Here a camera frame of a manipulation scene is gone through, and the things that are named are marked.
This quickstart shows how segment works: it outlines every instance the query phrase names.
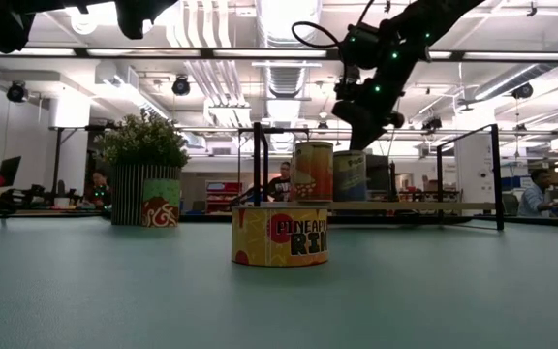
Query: blue can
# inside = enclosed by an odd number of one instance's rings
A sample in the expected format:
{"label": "blue can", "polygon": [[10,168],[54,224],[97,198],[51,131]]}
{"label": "blue can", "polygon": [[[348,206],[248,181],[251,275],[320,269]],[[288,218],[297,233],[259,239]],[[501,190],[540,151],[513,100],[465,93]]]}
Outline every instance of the blue can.
{"label": "blue can", "polygon": [[367,201],[364,151],[348,150],[333,154],[333,201]]}

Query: computer monitor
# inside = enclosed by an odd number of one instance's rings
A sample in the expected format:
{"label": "computer monitor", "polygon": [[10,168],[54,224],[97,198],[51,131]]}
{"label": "computer monitor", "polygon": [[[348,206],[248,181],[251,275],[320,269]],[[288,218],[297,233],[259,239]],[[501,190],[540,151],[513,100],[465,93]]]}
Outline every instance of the computer monitor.
{"label": "computer monitor", "polygon": [[6,159],[1,162],[0,175],[6,178],[6,181],[2,186],[6,187],[15,184],[16,173],[18,172],[19,165],[20,165],[20,156]]}

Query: tin can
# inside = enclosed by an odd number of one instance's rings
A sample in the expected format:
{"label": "tin can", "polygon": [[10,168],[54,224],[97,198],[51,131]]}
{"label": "tin can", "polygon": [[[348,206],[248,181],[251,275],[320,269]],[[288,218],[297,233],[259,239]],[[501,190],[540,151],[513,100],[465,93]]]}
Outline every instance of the tin can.
{"label": "tin can", "polygon": [[291,176],[293,201],[333,201],[332,157],[332,143],[303,142],[296,145]]}
{"label": "tin can", "polygon": [[328,260],[324,207],[236,207],[232,261],[247,266],[308,267]]}
{"label": "tin can", "polygon": [[333,200],[336,202],[367,200],[365,152],[338,151],[333,154]]}

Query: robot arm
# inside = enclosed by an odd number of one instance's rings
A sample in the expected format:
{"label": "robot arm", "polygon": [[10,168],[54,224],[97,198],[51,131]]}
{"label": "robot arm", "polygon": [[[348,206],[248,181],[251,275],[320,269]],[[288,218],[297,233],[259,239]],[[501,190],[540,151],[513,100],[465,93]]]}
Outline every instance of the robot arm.
{"label": "robot arm", "polygon": [[[337,102],[332,113],[352,126],[351,150],[363,150],[384,134],[384,127],[389,124],[395,128],[402,127],[404,116],[393,111],[393,107],[403,96],[404,85],[417,62],[429,62],[429,47],[447,34],[464,14],[482,2],[418,0],[408,5],[400,15],[383,20],[379,27],[359,20],[356,25],[348,26],[348,35],[343,42],[339,43],[331,37],[339,47],[345,66],[376,69],[374,76],[363,84],[348,81],[344,74],[335,86]],[[370,0],[365,11],[372,3],[373,0]]]}

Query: person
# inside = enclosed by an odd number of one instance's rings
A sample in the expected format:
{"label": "person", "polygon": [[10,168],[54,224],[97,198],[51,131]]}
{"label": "person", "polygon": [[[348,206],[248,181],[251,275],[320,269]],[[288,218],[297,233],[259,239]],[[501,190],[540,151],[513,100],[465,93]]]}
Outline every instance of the person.
{"label": "person", "polygon": [[545,197],[546,189],[550,187],[550,174],[546,169],[534,170],[531,172],[531,180],[533,185],[522,193],[518,216],[548,218],[550,211],[558,207],[558,203],[549,202]]}
{"label": "person", "polygon": [[281,163],[280,172],[280,176],[268,183],[268,196],[276,202],[286,202],[290,199],[290,162]]}
{"label": "person", "polygon": [[92,174],[94,187],[89,190],[89,196],[85,202],[94,204],[97,208],[110,205],[110,188],[107,183],[107,174],[101,169],[97,169]]}

